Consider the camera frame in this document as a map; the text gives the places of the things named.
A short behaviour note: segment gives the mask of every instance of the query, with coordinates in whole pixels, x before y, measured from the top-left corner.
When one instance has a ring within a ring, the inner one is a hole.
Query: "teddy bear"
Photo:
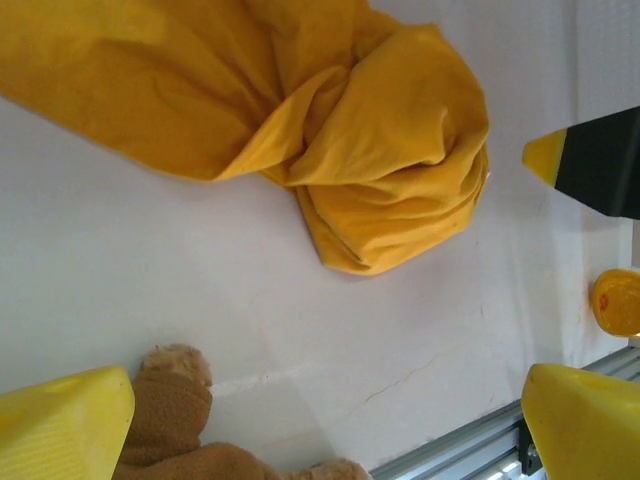
[[[349,460],[284,473],[229,443],[200,446],[213,403],[211,386],[210,367],[199,350],[174,344],[149,352],[133,381],[135,413],[113,479],[371,479]]]

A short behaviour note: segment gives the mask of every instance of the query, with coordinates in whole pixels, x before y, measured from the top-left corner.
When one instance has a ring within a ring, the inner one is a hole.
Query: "yellow and black object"
[[[523,163],[605,215],[640,220],[640,107],[533,140]]]

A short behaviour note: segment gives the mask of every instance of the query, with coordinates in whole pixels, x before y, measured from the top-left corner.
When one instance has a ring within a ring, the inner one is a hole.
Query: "white surface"
[[[472,227],[379,277],[342,275],[266,181],[165,178],[0,101],[0,390],[189,342],[216,375],[205,441],[374,467],[518,398],[534,362],[625,345],[587,288],[629,264],[630,222],[520,165],[527,140],[576,119],[570,4],[375,3],[440,20],[486,87],[493,173]]]

